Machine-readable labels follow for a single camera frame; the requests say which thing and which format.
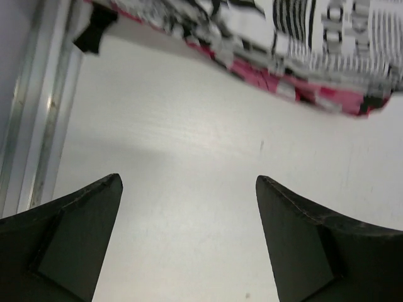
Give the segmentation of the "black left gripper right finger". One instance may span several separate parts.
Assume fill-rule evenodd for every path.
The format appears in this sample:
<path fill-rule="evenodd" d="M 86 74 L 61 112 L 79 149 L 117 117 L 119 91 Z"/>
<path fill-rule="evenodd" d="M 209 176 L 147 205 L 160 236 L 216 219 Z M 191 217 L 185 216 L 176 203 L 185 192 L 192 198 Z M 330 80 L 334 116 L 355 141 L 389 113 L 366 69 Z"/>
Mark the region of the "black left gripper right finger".
<path fill-rule="evenodd" d="M 280 301 L 401 301 L 402 232 L 342 215 L 267 176 L 259 214 Z"/>

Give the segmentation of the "newspaper print trousers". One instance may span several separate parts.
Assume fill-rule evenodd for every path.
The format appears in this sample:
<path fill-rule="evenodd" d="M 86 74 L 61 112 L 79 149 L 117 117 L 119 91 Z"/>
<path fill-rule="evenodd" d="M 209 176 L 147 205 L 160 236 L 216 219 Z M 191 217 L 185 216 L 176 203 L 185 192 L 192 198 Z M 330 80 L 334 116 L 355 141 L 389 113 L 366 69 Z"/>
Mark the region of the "newspaper print trousers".
<path fill-rule="evenodd" d="M 112 1 L 226 62 L 380 93 L 402 89 L 401 1 Z"/>

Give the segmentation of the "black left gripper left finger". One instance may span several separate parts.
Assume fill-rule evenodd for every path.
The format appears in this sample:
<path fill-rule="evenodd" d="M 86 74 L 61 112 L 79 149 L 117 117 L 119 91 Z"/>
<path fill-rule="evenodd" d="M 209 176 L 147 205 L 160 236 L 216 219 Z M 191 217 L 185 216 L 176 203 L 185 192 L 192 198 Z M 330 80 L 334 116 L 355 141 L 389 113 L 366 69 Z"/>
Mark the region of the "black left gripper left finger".
<path fill-rule="evenodd" d="M 1 219 L 1 301 L 92 301 L 122 192 L 110 174 Z"/>

